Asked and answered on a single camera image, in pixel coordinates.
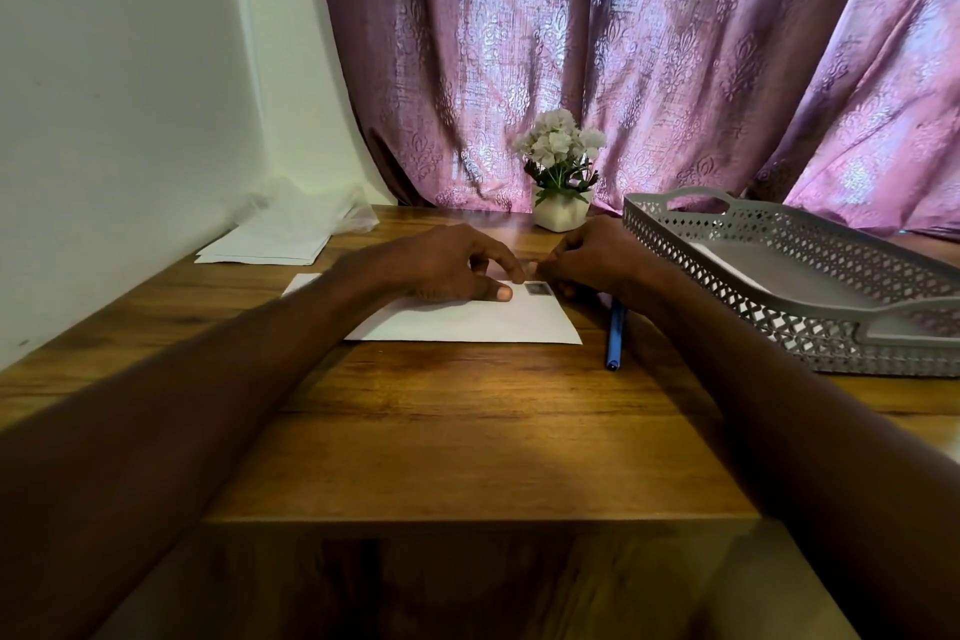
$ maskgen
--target gray basket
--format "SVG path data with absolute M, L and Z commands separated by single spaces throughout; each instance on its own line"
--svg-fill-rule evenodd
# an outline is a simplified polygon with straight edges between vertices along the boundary
M 723 214 L 667 209 L 723 200 Z M 960 269 L 804 210 L 708 187 L 627 195 L 624 222 L 818 372 L 960 376 Z

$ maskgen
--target table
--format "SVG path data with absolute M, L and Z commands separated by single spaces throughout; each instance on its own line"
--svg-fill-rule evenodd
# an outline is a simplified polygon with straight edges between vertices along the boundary
M 345 251 L 467 221 L 522 259 L 526 214 L 380 208 L 312 268 L 185 258 L 0 374 L 0 425 L 242 311 Z M 648 322 L 604 368 L 606 316 L 565 304 L 583 345 L 359 342 L 334 350 L 263 431 L 207 521 L 623 522 L 759 515 L 710 398 Z M 955 380 L 835 378 L 960 458 Z
M 313 268 L 173 264 L 0 373 L 0 427 L 276 298 L 295 273 L 348 250 L 458 221 L 522 259 L 559 238 L 524 214 L 377 214 L 376 230 L 332 238 Z M 901 243 L 948 259 L 960 250 Z M 761 519 L 713 402 L 669 342 L 632 315 L 612 373 L 606 315 L 564 308 L 582 346 L 334 350 L 98 640 L 131 627 L 274 637 L 311 613 L 372 617 L 397 638 L 413 636 L 411 618 L 417 637 L 676 638 L 712 627 L 739 638 L 769 636 L 771 622 L 781 638 L 854 637 L 784 528 Z M 957 381 L 836 382 L 960 459 Z M 313 598 L 305 613 L 292 594 Z M 500 624 L 477 634 L 478 617 Z

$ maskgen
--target forearm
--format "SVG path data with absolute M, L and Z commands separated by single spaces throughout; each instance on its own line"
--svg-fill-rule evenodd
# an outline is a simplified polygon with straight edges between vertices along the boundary
M 865 636 L 960 636 L 960 467 L 679 270 L 625 285 L 716 400 L 762 495 Z
M 278 403 L 397 295 L 335 267 L 0 433 L 0 634 L 91 631 Z

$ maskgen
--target white flower pot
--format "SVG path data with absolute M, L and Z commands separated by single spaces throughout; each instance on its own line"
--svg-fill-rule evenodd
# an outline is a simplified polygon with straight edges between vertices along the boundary
M 533 201 L 543 188 L 532 185 Z M 554 233 L 564 233 L 579 228 L 587 219 L 587 210 L 594 202 L 594 191 L 581 193 L 586 202 L 570 195 L 550 195 L 539 205 L 534 205 L 534 223 Z

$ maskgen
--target white wall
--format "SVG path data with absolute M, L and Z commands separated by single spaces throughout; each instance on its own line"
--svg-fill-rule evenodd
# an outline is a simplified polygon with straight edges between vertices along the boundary
M 4 367 L 221 229 L 264 156 L 236 0 L 0 0 L 0 22 Z
M 393 203 L 357 130 L 326 0 L 246 0 L 270 168 L 304 190 L 363 183 Z

